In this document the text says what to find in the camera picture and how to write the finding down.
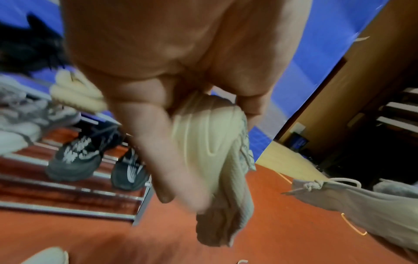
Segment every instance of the black object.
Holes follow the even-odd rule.
[[[0,71],[29,72],[70,65],[61,35],[34,14],[26,19],[29,27],[15,27],[0,22]]]
[[[133,148],[130,148],[115,164],[112,170],[113,187],[122,190],[139,190],[149,179],[145,165],[140,162]]]
[[[100,166],[105,151],[123,141],[118,125],[110,122],[99,123],[78,138],[63,145],[50,160],[45,172],[55,181],[83,180]]]
[[[292,133],[284,142],[284,146],[288,147],[294,152],[299,152],[308,142],[309,140],[307,140],[303,136],[297,133]]]

